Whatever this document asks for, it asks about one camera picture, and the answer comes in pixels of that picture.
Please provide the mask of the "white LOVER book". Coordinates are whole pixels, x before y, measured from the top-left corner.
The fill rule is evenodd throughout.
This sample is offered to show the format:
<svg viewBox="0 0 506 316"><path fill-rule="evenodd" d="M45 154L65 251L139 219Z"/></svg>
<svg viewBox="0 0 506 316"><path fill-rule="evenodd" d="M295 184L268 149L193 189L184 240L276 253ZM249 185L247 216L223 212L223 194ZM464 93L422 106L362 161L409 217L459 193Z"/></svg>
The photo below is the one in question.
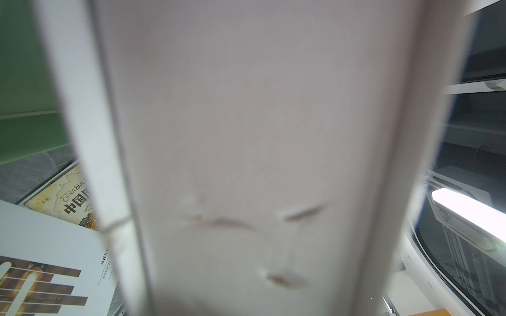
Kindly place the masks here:
<svg viewBox="0 0 506 316"><path fill-rule="evenodd" d="M375 315L469 1L33 1L131 315Z"/></svg>

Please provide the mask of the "white book brown bars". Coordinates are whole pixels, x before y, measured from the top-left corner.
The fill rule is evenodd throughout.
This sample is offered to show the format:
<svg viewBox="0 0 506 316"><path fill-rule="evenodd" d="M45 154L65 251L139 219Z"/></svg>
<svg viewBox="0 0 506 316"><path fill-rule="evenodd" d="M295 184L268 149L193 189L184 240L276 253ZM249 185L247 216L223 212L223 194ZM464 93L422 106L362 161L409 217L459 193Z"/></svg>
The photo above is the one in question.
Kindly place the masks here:
<svg viewBox="0 0 506 316"><path fill-rule="evenodd" d="M2 315L107 315L116 288L101 233L1 202Z"/></svg>

